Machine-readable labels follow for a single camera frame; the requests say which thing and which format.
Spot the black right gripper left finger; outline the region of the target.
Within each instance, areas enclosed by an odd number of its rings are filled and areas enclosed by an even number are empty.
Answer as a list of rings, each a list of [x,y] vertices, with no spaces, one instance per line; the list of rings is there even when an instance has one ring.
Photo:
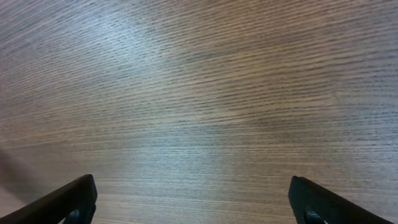
[[[42,198],[1,218],[8,224],[90,224],[98,193],[94,178],[85,174]]]

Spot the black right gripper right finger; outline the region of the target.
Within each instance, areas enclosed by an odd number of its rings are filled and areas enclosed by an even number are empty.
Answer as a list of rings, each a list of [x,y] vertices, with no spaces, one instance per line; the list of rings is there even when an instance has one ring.
[[[288,198],[298,224],[392,224],[304,177],[292,177]]]

